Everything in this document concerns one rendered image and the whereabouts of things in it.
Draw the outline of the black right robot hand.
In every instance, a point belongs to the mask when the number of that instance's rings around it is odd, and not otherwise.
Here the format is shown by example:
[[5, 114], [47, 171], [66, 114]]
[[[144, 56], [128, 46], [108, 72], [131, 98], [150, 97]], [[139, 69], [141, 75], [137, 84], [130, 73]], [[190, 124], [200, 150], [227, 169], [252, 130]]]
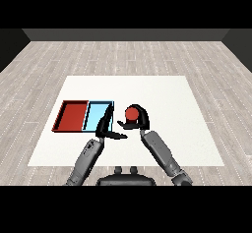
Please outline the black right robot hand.
[[129, 107], [135, 107], [139, 111], [139, 118], [137, 120], [137, 123], [129, 124], [126, 121], [125, 122], [118, 121], [118, 124], [124, 130], [133, 130], [133, 129], [148, 130], [150, 128], [150, 119], [146, 109], [140, 106], [139, 104], [131, 104], [127, 108]]

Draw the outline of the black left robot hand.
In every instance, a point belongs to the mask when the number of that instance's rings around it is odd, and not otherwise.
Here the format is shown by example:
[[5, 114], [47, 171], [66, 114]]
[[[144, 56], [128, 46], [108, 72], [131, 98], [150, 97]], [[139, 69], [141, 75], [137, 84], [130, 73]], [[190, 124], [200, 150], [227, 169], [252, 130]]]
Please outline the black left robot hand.
[[112, 117], [113, 111], [114, 111], [114, 108], [112, 104], [109, 104], [104, 112], [104, 115], [98, 121], [96, 130], [95, 130], [95, 135], [98, 138], [102, 138], [102, 139], [104, 138], [110, 138], [114, 140], [127, 139], [126, 135], [108, 131], [110, 119]]

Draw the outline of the light blue shallow open box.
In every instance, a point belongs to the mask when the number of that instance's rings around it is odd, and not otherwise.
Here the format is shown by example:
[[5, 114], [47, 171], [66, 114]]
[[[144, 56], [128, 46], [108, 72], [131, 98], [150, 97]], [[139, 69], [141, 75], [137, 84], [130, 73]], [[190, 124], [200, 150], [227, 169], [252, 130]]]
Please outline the light blue shallow open box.
[[95, 132], [99, 120], [104, 116], [109, 105], [114, 105], [114, 102], [111, 100], [91, 100], [89, 102], [83, 121], [82, 131], [84, 133]]

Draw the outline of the red shallow open box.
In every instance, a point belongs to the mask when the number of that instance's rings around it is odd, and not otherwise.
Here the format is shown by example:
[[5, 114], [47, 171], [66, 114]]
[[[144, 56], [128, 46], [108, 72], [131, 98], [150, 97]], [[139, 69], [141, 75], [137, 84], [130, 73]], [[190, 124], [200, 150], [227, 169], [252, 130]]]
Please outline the red shallow open box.
[[64, 100], [52, 127], [54, 133], [81, 133], [88, 108], [87, 100]]

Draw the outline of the dark grey robot body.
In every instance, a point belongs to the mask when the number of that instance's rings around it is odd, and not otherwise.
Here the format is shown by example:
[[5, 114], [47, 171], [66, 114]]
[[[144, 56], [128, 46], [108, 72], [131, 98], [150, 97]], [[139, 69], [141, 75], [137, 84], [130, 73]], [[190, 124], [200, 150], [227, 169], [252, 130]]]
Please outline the dark grey robot body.
[[99, 178], [96, 182], [97, 186], [155, 186], [156, 182], [153, 178], [140, 175], [136, 166], [130, 167], [129, 174], [122, 173], [122, 167], [116, 166], [114, 173], [106, 177]]

